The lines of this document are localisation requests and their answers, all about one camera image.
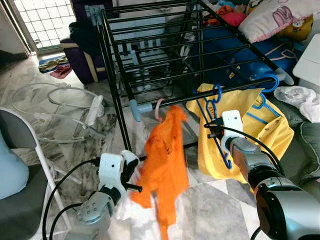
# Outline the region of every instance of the orange cloth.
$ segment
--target orange cloth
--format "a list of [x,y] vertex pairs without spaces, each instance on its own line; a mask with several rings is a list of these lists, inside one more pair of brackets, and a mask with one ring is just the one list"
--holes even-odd
[[[232,13],[233,11],[234,9],[231,6],[225,5],[220,7],[218,11],[216,11],[216,14],[222,17],[228,13]],[[220,25],[220,22],[217,19],[209,19],[205,21],[205,25]]]
[[156,193],[157,220],[163,240],[168,239],[168,226],[176,223],[176,198],[189,186],[182,130],[182,121],[186,120],[184,111],[172,106],[164,122],[152,130],[145,144],[147,160],[137,182],[143,190],[131,195],[143,208],[151,208],[151,194]]

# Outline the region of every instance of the pink pillow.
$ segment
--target pink pillow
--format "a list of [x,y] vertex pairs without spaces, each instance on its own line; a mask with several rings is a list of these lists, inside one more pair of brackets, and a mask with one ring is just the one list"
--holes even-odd
[[320,0],[264,0],[240,24],[251,42],[266,40],[291,25],[320,11]]
[[247,15],[243,12],[229,12],[222,16],[223,20],[234,27],[238,27],[246,17]]

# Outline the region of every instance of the black metal rack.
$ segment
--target black metal rack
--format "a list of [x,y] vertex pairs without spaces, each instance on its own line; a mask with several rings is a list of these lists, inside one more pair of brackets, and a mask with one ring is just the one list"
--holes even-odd
[[[134,13],[140,11],[159,10],[164,8],[175,9],[177,7],[185,7],[185,11],[173,11],[169,13],[160,13],[152,15],[134,16],[129,18],[108,19],[107,16],[113,14]],[[203,12],[207,11],[210,16],[203,16]],[[180,17],[177,21],[165,21],[152,23],[152,19],[158,20],[163,17]],[[105,69],[108,73],[108,83],[110,86],[114,107],[119,121],[121,134],[126,149],[131,150],[128,131],[124,119],[121,104],[121,96],[127,96],[134,118],[141,120],[141,113],[152,111],[156,108],[156,100],[151,102],[137,102],[136,96],[143,95],[162,88],[173,86],[181,79],[189,78],[193,84],[199,86],[204,82],[204,74],[221,69],[231,69],[239,74],[247,82],[237,86],[224,87],[223,93],[234,90],[243,90],[261,84],[273,82],[273,78],[259,79],[250,81],[245,72],[241,72],[236,66],[249,64],[253,62],[263,62],[272,70],[278,67],[255,48],[237,29],[230,26],[222,18],[220,18],[212,9],[210,9],[204,0],[167,0],[162,2],[142,3],[134,5],[116,6],[101,11],[101,15],[94,16],[93,22],[96,24],[98,40],[104,60]],[[209,19],[217,19],[221,24],[216,26],[204,26],[204,21]],[[135,21],[150,20],[147,24],[130,26],[127,23]],[[115,24],[123,25],[123,27],[113,27]],[[178,31],[161,32],[151,34],[156,30],[176,27]],[[230,35],[218,36],[212,38],[204,38],[204,31],[217,28],[227,28]],[[146,33],[142,36],[135,36],[137,33]],[[186,40],[187,34],[193,34],[192,40]],[[168,39],[174,38],[174,43],[170,43]],[[204,51],[204,43],[214,42],[217,40],[237,38],[242,42],[241,46],[230,47],[223,50]],[[192,50],[188,55],[181,55],[182,48],[191,46]],[[170,56],[165,52],[171,49]],[[255,59],[244,60],[240,62],[227,62],[220,53],[231,54],[242,50],[250,50],[255,54]],[[204,57],[215,56],[220,59],[215,66],[205,67]],[[147,89],[139,89],[139,87],[147,86]],[[198,92],[187,95],[167,97],[160,107],[180,104],[191,100],[200,99],[216,95],[216,89]]]

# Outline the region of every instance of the light blue cushion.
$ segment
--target light blue cushion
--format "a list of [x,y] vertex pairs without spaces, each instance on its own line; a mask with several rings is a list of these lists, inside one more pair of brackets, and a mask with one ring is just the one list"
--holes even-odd
[[8,148],[0,132],[0,199],[20,192],[28,178],[28,166]]

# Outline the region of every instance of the yellow shirt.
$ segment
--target yellow shirt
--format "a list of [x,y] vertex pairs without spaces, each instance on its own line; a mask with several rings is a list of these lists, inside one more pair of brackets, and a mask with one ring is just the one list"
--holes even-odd
[[[198,92],[212,90],[213,85],[204,83],[198,88]],[[239,110],[243,122],[243,131],[263,142],[270,148],[274,154],[281,159],[286,152],[291,140],[294,137],[294,131],[289,127],[288,121],[284,114],[271,102],[266,100],[266,104],[272,107],[279,117],[276,117],[266,107],[255,109],[252,106],[260,106],[262,98],[260,93],[263,89],[247,89],[226,92],[222,94],[221,101],[216,104],[217,117],[220,118],[222,112],[230,110]],[[206,112],[206,102],[204,99],[199,99],[199,102]],[[195,113],[200,118],[200,125],[206,124],[206,120],[202,116],[201,110],[196,100],[189,101],[186,104],[189,111]],[[247,115],[251,113],[260,119],[263,119],[268,124],[264,124],[259,120]],[[232,161],[232,169],[227,169],[214,139],[208,138],[210,130],[205,127],[200,127],[198,139],[198,166],[205,173],[212,175],[216,179],[235,179],[242,183],[246,180],[242,176],[239,167],[234,163],[231,156],[228,157]]]

